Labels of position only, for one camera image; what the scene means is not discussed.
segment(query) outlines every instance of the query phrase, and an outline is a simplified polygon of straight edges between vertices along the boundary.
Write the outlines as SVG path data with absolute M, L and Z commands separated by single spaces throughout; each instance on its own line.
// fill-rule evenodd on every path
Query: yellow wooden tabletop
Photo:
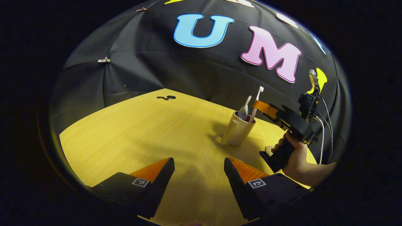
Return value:
M 176 99 L 156 98 L 168 95 Z M 271 175 L 259 151 L 274 146 L 284 131 L 256 118 L 240 147 L 221 145 L 220 137 L 234 111 L 162 89 L 93 113 L 64 130 L 60 140 L 71 168 L 91 187 L 117 172 L 129 174 L 173 157 L 175 171 L 150 221 L 164 226 L 193 220 L 236 226 L 248 221 L 225 175 L 225 157 Z M 310 151 L 307 161 L 316 163 Z

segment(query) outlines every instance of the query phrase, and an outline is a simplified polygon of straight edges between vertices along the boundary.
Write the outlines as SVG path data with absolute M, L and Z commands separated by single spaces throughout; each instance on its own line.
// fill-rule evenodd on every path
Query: white toothbrush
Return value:
M 256 101 L 258 101 L 258 97 L 260 96 L 260 92 L 263 92 L 263 91 L 264 91 L 264 87 L 260 86 L 260 89 L 258 90 L 257 97 L 255 98 Z M 248 121 L 249 123 L 252 123 L 254 121 L 254 117 L 255 117 L 256 113 L 257 113 L 257 108 L 254 108 L 254 110 L 252 111 L 250 120 Z

